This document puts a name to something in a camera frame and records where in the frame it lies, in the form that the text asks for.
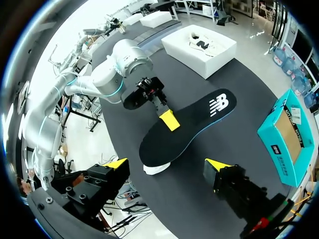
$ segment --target white cushion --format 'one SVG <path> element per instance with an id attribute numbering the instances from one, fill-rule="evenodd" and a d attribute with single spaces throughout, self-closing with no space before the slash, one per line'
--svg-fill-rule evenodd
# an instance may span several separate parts
<path id="1" fill-rule="evenodd" d="M 171 20 L 173 20 L 173 18 L 169 11 L 156 11 L 140 19 L 143 26 L 151 28 L 155 28 Z"/>
<path id="2" fill-rule="evenodd" d="M 134 14 L 134 15 L 132 15 L 132 16 L 126 18 L 126 19 L 123 21 L 123 25 L 124 25 L 124 26 L 133 25 L 134 23 L 138 22 L 142 17 L 143 17 L 143 15 L 142 15 L 141 13 Z"/>
<path id="3" fill-rule="evenodd" d="M 189 35 L 191 32 L 204 34 L 209 39 L 221 44 L 225 50 L 217 56 L 210 57 L 203 51 L 193 49 L 189 46 Z M 168 55 L 188 66 L 204 79 L 207 79 L 227 62 L 235 57 L 237 42 L 215 31 L 190 25 L 164 37 L 162 40 Z"/>

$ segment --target white shoe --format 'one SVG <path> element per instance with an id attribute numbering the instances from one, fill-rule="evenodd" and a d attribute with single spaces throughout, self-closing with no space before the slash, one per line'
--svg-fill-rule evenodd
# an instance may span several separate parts
<path id="1" fill-rule="evenodd" d="M 214 57 L 225 50 L 224 47 L 218 44 L 216 41 L 194 32 L 189 35 L 189 46 L 191 48 L 201 50 L 207 56 L 211 57 Z"/>

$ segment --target cardboard box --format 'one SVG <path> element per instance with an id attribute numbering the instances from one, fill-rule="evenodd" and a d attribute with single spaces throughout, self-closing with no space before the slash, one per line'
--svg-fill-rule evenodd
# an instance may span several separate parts
<path id="1" fill-rule="evenodd" d="M 283 137 L 293 164 L 295 164 L 300 152 L 301 146 L 296 135 L 295 129 L 285 111 L 282 111 L 276 122 L 275 127 Z"/>
<path id="2" fill-rule="evenodd" d="M 298 187 L 315 150 L 306 114 L 290 89 L 279 98 L 257 131 L 283 183 Z"/>

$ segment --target insole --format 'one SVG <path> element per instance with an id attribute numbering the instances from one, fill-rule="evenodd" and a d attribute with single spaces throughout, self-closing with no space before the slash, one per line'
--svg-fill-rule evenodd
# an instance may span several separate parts
<path id="1" fill-rule="evenodd" d="M 219 89 L 174 112 L 180 124 L 176 130 L 170 131 L 159 119 L 140 145 L 142 163 L 147 167 L 157 167 L 177 159 L 199 133 L 230 114 L 236 104 L 233 93 Z"/>

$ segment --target water bottle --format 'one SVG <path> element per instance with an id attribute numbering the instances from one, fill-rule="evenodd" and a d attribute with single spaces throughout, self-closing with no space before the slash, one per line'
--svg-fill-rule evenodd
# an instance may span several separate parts
<path id="1" fill-rule="evenodd" d="M 282 65 L 285 63 L 287 56 L 285 54 L 285 48 L 281 49 L 279 47 L 276 48 L 274 53 L 274 62 L 282 67 Z"/>
<path id="2" fill-rule="evenodd" d="M 312 106 L 314 106 L 317 103 L 317 97 L 318 94 L 314 93 L 314 92 L 309 92 L 305 98 L 305 105 L 308 109 L 310 109 Z"/>
<path id="3" fill-rule="evenodd" d="M 283 71 L 290 76 L 295 69 L 295 57 L 288 57 L 282 66 Z"/>
<path id="4" fill-rule="evenodd" d="M 68 107 L 68 106 L 65 106 L 65 107 L 63 108 L 63 112 L 62 112 L 63 117 L 65 117 L 65 116 L 68 114 L 68 112 L 69 112 L 69 107 Z"/>
<path id="5" fill-rule="evenodd" d="M 311 90 L 311 85 L 307 77 L 296 76 L 293 80 L 292 89 L 297 96 L 304 96 Z"/>
<path id="6" fill-rule="evenodd" d="M 291 74 L 291 80 L 294 80 L 296 76 L 300 76 L 301 78 L 304 78 L 306 74 L 300 69 L 294 69 L 292 74 Z"/>

